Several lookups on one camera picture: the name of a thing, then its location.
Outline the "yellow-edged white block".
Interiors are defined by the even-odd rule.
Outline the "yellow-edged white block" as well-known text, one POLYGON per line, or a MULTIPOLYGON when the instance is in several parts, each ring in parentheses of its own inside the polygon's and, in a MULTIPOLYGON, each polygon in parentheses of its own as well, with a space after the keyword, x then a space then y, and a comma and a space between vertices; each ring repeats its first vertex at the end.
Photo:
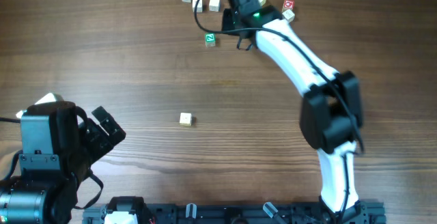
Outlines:
POLYGON ((180 125, 191 126, 193 123, 193 115, 191 113, 180 114, 180 125))

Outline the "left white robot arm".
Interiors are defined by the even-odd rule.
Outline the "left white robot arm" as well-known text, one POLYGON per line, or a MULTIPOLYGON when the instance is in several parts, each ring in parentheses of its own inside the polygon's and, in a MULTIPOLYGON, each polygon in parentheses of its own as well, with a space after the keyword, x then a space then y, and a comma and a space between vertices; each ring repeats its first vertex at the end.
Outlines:
POLYGON ((34 104, 20 119, 23 148, 1 181, 2 223, 69 223, 77 191, 90 178, 102 186, 91 166, 126 137, 103 107, 94 118, 73 102, 34 104))

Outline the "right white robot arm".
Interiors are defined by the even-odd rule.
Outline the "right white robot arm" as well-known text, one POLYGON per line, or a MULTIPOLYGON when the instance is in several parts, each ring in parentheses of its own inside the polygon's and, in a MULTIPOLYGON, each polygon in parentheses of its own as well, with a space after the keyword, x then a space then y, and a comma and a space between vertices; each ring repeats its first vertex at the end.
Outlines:
POLYGON ((258 0, 228 2, 223 33, 252 41, 294 84, 302 97, 301 133, 320 160, 322 203, 334 223, 349 221, 348 212, 358 202, 354 156, 364 151, 358 79, 323 62, 275 7, 258 0))

